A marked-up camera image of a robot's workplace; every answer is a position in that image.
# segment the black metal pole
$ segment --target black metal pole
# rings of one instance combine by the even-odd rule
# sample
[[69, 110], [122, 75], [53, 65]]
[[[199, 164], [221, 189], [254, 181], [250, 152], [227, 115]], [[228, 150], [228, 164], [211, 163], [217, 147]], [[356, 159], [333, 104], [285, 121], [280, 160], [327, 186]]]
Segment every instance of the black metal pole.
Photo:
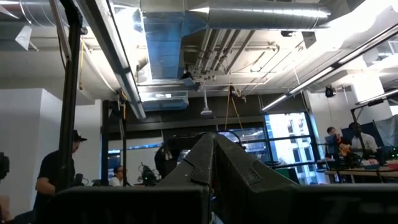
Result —
[[101, 185], [109, 185], [108, 181], [108, 152], [109, 152], [109, 100], [102, 101], [101, 128]]
[[127, 144], [126, 144], [126, 117], [122, 120], [123, 124], [123, 187], [127, 186]]
[[61, 0], [69, 23], [69, 45], [71, 60], [67, 61], [63, 85], [62, 115], [60, 128], [60, 176], [55, 191], [66, 189], [72, 182], [70, 157], [72, 156], [73, 127], [75, 124], [76, 88], [79, 70], [79, 51], [82, 16], [72, 0]]

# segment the air duct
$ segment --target air duct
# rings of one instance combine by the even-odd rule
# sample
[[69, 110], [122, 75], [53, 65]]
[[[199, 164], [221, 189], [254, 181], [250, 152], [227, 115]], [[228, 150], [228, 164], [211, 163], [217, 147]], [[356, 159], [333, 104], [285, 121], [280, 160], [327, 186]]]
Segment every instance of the air duct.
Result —
[[272, 1], [217, 1], [189, 12], [212, 29], [310, 30], [325, 23], [331, 12], [320, 4]]

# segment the stand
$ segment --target stand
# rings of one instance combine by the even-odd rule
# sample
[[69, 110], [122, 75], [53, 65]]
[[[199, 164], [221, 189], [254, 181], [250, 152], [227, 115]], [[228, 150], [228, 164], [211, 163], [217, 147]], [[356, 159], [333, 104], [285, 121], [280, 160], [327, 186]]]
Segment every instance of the stand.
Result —
[[67, 61], [65, 83], [63, 86], [62, 115], [60, 128], [59, 151], [61, 153], [60, 176], [55, 191], [69, 187], [70, 156], [72, 154], [73, 127], [75, 124], [76, 88], [79, 69], [79, 51], [82, 16], [72, 0], [61, 0], [69, 23], [69, 45], [71, 60]]

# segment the equipment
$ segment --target equipment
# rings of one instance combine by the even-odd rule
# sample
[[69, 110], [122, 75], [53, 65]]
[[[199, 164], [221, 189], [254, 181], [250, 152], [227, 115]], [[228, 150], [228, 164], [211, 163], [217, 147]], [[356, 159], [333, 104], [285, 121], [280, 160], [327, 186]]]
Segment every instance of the equipment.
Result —
[[327, 98], [332, 98], [332, 97], [336, 96], [336, 90], [331, 85], [327, 86], [326, 90], [325, 90], [325, 96]]
[[[310, 210], [311, 223], [386, 222], [396, 218], [397, 191], [389, 184], [297, 185], [226, 137], [205, 134], [155, 187], [67, 189], [37, 221], [204, 224], [215, 212], [225, 224], [296, 223]], [[115, 206], [121, 202], [139, 203]]]
[[3, 152], [0, 152], [0, 180], [6, 178], [10, 172], [10, 160]]

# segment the black surface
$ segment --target black surface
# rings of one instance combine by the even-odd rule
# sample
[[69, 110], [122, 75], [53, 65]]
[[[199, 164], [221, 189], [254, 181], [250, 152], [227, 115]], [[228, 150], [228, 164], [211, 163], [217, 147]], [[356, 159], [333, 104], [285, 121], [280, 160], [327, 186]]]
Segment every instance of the black surface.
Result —
[[65, 83], [63, 86], [62, 114], [60, 127], [59, 151], [61, 152], [61, 164], [59, 180], [55, 191], [66, 189], [71, 181], [69, 177], [70, 155], [72, 154], [73, 127], [75, 125], [75, 106], [77, 79], [79, 70], [79, 52], [82, 16], [72, 0], [61, 0], [69, 23], [69, 45], [71, 60], [67, 61], [65, 70]]
[[108, 152], [109, 152], [109, 100], [102, 101], [101, 130], [101, 185], [108, 186]]
[[68, 189], [39, 223], [209, 223], [211, 210], [225, 224], [383, 223], [398, 218], [397, 191], [389, 184], [297, 185], [226, 137], [206, 134], [156, 187]]

